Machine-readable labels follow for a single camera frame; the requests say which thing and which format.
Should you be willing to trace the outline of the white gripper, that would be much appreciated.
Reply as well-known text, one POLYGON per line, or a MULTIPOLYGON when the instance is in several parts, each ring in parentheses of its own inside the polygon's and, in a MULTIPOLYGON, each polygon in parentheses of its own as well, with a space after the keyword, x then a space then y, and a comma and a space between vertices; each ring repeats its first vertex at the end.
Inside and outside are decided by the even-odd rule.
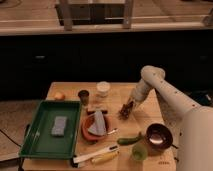
POLYGON ((131 92, 131 100, 135 104, 141 104, 146 100, 150 91, 151 86, 143 79, 141 79, 131 92))

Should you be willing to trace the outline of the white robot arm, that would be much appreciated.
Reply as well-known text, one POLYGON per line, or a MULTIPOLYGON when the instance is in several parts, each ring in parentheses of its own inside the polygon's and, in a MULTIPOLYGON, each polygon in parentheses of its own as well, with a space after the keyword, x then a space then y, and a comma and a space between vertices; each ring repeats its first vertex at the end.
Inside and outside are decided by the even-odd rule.
POLYGON ((165 80, 165 71, 144 66, 129 100, 134 108, 155 89, 181 116, 176 171, 213 171, 213 107, 203 106, 165 80))

